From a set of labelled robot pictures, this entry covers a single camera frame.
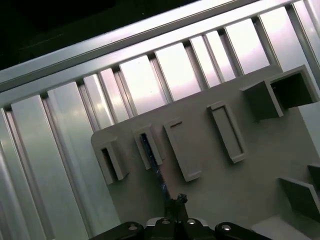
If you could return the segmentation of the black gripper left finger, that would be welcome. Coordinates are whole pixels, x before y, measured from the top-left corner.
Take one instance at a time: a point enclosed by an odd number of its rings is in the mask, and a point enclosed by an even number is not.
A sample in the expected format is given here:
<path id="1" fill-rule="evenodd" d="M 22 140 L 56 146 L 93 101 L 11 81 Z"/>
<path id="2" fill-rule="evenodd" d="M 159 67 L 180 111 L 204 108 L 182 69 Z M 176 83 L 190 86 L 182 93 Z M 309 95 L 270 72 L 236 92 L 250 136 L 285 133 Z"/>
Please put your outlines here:
<path id="1" fill-rule="evenodd" d="M 128 221 L 107 230 L 93 240 L 173 240 L 177 217 L 177 200 L 170 199 L 164 205 L 165 216 L 155 220 L 152 225 Z"/>

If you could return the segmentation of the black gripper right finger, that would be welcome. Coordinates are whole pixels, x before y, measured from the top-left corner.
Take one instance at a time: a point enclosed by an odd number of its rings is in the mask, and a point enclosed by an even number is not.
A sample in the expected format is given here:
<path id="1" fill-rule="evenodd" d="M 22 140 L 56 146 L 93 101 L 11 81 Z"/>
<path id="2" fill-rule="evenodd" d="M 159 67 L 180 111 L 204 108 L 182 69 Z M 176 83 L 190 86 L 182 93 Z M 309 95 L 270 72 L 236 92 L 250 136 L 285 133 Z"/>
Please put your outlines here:
<path id="1" fill-rule="evenodd" d="M 182 240 L 252 240 L 253 232 L 231 222 L 221 222 L 211 229 L 200 220 L 188 216 L 185 194 L 178 195 L 178 227 Z"/>

